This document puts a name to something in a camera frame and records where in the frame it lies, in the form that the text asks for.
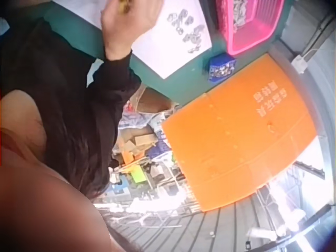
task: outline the green table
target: green table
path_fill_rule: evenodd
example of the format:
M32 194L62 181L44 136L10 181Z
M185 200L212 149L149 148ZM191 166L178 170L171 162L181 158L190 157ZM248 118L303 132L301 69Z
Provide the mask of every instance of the green table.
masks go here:
M285 0L284 10L274 35L260 46L237 57L236 72L267 52L271 43L281 35L289 15L293 0ZM225 51L225 42L216 29L215 0L200 0L211 34L212 49L199 55L177 72L163 80L136 56L132 57L131 67L141 77L144 84L150 86L175 102L185 105L214 86L207 81L207 64L211 57ZM25 18L44 17L52 29L63 36L69 43L93 57L104 56L101 30L86 22L71 11L54 3L40 4L26 8Z

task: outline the skin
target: skin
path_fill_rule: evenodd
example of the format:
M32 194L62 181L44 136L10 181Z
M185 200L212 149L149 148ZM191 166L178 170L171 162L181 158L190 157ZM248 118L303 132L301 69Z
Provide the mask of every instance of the skin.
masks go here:
M155 26L163 0L133 0L127 14L110 1L102 13L109 60L127 56L135 40ZM2 148L0 223L33 251L123 251L93 204L43 164L47 141L34 100L15 90L1 100L2 128L25 158Z

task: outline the yellow item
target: yellow item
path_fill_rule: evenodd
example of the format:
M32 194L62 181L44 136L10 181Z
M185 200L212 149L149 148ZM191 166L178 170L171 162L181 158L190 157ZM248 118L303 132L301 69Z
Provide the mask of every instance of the yellow item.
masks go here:
M130 10L130 0L119 0L119 13L127 13Z

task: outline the white paper sheet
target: white paper sheet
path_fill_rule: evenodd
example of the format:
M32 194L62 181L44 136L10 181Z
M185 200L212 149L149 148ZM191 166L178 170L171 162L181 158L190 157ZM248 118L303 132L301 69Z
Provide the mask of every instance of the white paper sheet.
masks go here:
M56 3L76 13L86 21L101 28L100 12L107 0L54 0ZM188 16L194 17L194 23L181 26L184 33L179 35L176 28L167 21L169 14L180 14L182 9L188 11ZM204 25L202 42L199 51L193 54L188 50L196 45L183 42L186 34L192 33L198 25ZM186 63L212 47L209 31L204 14L198 0L165 0L162 12L156 26L142 35L133 44L133 53L146 65L153 69L161 78L165 79L183 67Z

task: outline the pink plastic container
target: pink plastic container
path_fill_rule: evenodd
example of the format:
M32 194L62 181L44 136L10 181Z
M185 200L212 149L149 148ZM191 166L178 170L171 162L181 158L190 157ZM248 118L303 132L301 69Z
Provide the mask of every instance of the pink plastic container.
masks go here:
M234 0L217 0L219 28L227 52L240 54L268 39L278 25L283 3L284 0L247 0L245 24L235 28Z

